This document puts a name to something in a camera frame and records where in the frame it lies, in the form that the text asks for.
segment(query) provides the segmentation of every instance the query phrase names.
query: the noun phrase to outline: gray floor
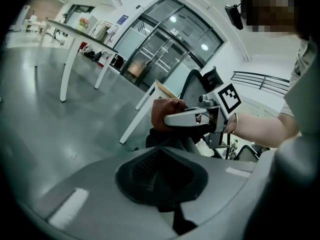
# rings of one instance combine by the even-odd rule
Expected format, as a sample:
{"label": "gray floor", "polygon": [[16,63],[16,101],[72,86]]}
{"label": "gray floor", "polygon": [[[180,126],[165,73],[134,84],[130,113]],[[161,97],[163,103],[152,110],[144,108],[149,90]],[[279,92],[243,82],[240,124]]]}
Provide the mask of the gray floor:
{"label": "gray floor", "polygon": [[17,198],[31,206],[56,183],[80,168],[135,147],[144,148],[152,127],[145,116],[125,144],[119,140],[137,114],[144,93],[122,76],[78,54],[61,102],[60,85],[68,51],[10,48],[0,68],[0,154]]}

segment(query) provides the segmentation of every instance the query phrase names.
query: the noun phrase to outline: blue sign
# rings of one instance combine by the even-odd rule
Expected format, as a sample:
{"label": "blue sign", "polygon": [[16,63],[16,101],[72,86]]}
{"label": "blue sign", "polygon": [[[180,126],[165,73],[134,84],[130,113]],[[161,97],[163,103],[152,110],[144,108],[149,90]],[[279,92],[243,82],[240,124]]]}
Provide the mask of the blue sign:
{"label": "blue sign", "polygon": [[128,18],[129,18],[129,16],[122,15],[122,17],[116,23],[122,25],[126,21],[126,19],[128,19]]}

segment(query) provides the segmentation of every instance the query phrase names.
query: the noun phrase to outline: ceiling light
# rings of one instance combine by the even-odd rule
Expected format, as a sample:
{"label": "ceiling light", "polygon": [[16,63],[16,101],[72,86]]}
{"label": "ceiling light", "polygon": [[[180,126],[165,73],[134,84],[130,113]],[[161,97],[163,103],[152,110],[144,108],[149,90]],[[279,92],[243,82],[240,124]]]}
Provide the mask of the ceiling light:
{"label": "ceiling light", "polygon": [[209,49],[208,46],[205,44],[201,44],[201,48],[204,49],[205,51],[208,51]]}
{"label": "ceiling light", "polygon": [[176,22],[176,21],[177,21],[177,19],[176,19],[176,17],[175,17],[175,16],[171,16],[171,17],[170,17],[170,21],[172,21],[172,22]]}

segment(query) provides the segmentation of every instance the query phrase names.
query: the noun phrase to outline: railing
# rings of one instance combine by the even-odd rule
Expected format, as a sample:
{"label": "railing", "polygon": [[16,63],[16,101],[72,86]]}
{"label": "railing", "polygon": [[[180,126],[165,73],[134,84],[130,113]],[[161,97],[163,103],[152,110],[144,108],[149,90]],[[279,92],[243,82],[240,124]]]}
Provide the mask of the railing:
{"label": "railing", "polygon": [[234,71],[231,80],[235,84],[254,87],[281,95],[285,95],[289,90],[289,80],[266,74]]}

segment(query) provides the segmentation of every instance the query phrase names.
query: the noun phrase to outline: doorway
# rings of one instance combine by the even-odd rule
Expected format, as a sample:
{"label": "doorway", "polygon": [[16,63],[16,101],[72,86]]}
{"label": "doorway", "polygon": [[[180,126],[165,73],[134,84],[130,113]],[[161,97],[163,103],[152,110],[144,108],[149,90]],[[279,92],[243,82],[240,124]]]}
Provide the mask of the doorway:
{"label": "doorway", "polygon": [[122,75],[146,92],[155,79],[163,82],[188,52],[171,36],[157,28],[128,61]]}

